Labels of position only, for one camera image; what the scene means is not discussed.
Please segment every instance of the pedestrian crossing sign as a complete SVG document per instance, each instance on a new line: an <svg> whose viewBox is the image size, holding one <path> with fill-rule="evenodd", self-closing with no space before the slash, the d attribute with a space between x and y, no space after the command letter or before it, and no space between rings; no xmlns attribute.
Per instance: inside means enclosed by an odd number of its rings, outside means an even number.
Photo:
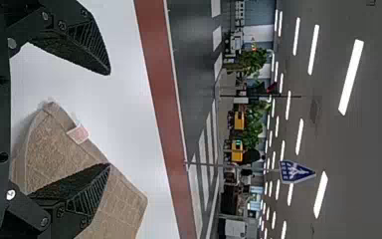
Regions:
<svg viewBox="0 0 382 239"><path fill-rule="evenodd" d="M296 162L283 160L280 162L280 166L283 184L299 183L316 177L314 170Z"/></svg>

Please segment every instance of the paper tag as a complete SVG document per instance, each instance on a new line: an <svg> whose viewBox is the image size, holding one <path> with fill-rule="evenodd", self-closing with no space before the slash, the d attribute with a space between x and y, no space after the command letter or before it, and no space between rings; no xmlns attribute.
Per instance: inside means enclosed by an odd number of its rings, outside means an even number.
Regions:
<svg viewBox="0 0 382 239"><path fill-rule="evenodd" d="M71 129L67 132L67 135L76 143L76 144L82 144L87 139L89 139L89 132L86 130L86 128L80 124L76 128Z"/></svg>

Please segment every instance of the sign pole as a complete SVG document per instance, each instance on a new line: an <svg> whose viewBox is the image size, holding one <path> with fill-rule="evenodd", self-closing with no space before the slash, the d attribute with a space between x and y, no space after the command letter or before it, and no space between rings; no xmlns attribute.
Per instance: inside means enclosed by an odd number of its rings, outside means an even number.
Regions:
<svg viewBox="0 0 382 239"><path fill-rule="evenodd" d="M212 166L212 167L223 167L223 168L239 168L239 169L249 169L255 172L280 172L280 169L264 169L259 167L250 166L238 166L231 164L217 164L217 163L206 163L206 162L184 162L187 165L200 165L200 166Z"/></svg>

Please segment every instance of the beige surface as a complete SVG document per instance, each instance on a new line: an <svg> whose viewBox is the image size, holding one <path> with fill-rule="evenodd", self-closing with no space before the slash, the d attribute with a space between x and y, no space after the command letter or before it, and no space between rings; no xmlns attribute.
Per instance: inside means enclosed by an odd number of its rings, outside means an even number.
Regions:
<svg viewBox="0 0 382 239"><path fill-rule="evenodd" d="M38 112L12 162L12 180L24 193L107 162L90 140L78 145L67 136L66 132L74 127L71 118L55 103ZM135 238L147 203L145 195L112 167L95 219L78 238Z"/></svg>

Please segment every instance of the yellow vehicle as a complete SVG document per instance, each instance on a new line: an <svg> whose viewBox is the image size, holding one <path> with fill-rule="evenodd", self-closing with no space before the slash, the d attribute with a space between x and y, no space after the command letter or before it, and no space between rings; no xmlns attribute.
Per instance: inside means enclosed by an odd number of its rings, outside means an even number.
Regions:
<svg viewBox="0 0 382 239"><path fill-rule="evenodd" d="M232 158L233 162L242 162L244 154L244 146L241 140L232 140Z"/></svg>
<svg viewBox="0 0 382 239"><path fill-rule="evenodd" d="M235 122L234 130L244 130L245 113L235 112L234 122Z"/></svg>

